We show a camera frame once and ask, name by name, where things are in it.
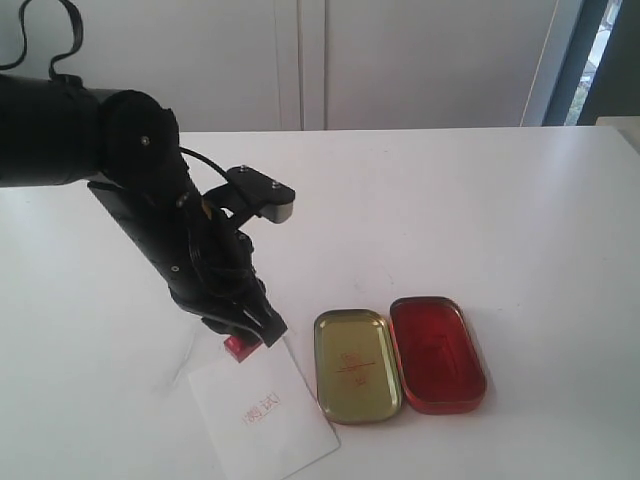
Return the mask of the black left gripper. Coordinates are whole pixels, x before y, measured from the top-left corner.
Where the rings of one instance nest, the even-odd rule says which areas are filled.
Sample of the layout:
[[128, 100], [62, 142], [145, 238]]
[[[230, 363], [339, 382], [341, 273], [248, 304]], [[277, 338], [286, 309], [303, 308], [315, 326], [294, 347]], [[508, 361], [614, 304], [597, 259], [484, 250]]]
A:
[[115, 185], [92, 181], [88, 188], [166, 282], [174, 303], [209, 330], [268, 347], [287, 331], [255, 273], [249, 238], [223, 212], [206, 213], [192, 192], [181, 205], [161, 208]]

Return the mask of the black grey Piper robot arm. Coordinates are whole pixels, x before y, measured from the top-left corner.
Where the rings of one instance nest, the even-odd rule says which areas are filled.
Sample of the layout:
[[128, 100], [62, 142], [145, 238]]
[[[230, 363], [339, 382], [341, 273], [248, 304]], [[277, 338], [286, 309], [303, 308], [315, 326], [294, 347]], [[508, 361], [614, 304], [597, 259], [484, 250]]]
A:
[[287, 326], [267, 299], [244, 224], [285, 222], [292, 188], [247, 166], [201, 192], [172, 110], [134, 90], [90, 90], [78, 78], [1, 79], [1, 184], [89, 190], [166, 282], [173, 301], [211, 330], [275, 344]]

